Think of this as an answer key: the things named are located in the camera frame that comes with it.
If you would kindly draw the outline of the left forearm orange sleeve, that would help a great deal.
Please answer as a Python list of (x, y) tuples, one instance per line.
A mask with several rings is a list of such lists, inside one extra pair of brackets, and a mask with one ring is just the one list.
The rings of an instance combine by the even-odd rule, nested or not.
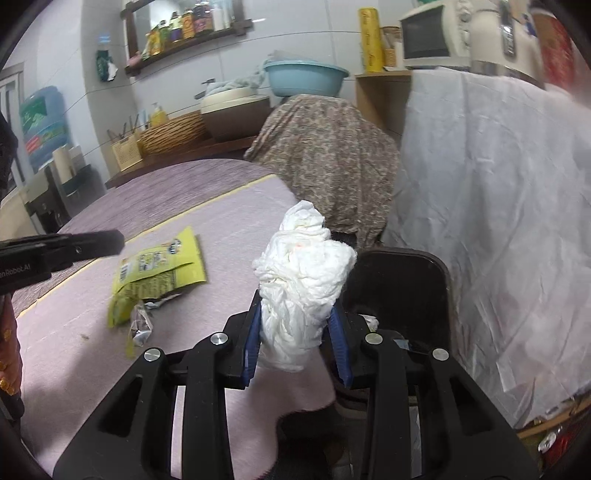
[(0, 334), (1, 391), (15, 398), (21, 390), (23, 362), (17, 336), (17, 320), (9, 294), (1, 298)]

